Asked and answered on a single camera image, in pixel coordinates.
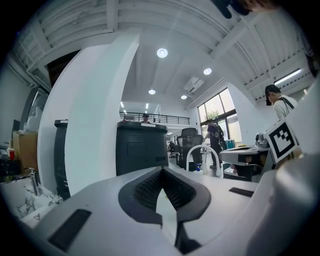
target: black railing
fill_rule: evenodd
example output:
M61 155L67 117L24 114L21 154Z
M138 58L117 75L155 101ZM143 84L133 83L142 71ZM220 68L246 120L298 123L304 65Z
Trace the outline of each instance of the black railing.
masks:
M132 121L142 122L144 113L133 113L133 112L120 112L121 121ZM148 121L150 123L166 123L166 124L177 124L177 125L189 125L189 118L182 116L163 115L163 114L149 114Z

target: air conditioner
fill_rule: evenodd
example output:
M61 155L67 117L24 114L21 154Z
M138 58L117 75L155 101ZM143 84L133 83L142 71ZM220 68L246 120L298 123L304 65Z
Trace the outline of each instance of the air conditioner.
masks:
M189 94L194 93L200 86L204 84L204 81L202 81L199 77L193 76L190 78L190 80L185 84L183 89L187 90Z

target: person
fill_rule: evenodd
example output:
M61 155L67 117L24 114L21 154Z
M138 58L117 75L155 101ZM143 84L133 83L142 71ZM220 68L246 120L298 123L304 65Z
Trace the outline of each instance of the person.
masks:
M222 131L221 127L216 123L213 123L212 120L208 120L206 122L206 125L208 126L208 129L207 129L207 134L203 139L203 141L205 141L210 137L210 147L217 153L219 157L219 153L222 151L220 140L224 138L224 132ZM210 166L210 168L215 168L217 167L217 163L216 163L215 155L212 152L211 152L211 157L212 157L213 165Z
M149 115L147 113L144 113L142 115L143 121L141 122L142 124L150 124L150 122L148 121Z
M171 154L175 152L175 144L173 141L170 141L170 151L171 151Z
M297 101L294 98L281 94L281 90L274 84L265 88L266 105L273 105L273 109L278 119L285 118L296 106Z

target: white ceiling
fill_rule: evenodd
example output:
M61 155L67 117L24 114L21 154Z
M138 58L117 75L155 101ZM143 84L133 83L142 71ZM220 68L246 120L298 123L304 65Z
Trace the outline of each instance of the white ceiling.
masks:
M209 0L52 0L20 31L13 49L28 75L46 85L46 64L84 47L110 44L130 27L142 33L124 101L161 104L165 97L188 106L204 93L199 89L181 101L193 76L204 80L203 88L225 78L253 104L263 100L266 85L297 68L302 72L281 84L284 93L313 81L301 33L284 13L233 13L225 19ZM166 58L157 57L159 48L168 50ZM211 75L203 74L206 67ZM151 87L156 96L147 98Z
M123 106L121 107L120 103L120 112L123 112L124 110L129 113L144 113L147 111L149 114L154 114L158 104L155 103L149 103L148 104L148 109L146 109L146 103L139 103L139 102L129 102L129 101L123 101Z

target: office chair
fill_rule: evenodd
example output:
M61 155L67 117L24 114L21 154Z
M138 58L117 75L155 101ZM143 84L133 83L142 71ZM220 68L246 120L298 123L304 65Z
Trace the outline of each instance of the office chair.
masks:
M178 165L181 168L187 169L187 155L190 149L194 146L201 145L203 142L202 135L197 134L195 128L185 128L181 132L181 136L176 139L179 147L179 159ZM189 164L189 171L193 172L196 170L197 164L202 164L201 148L195 149L192 153L193 162Z

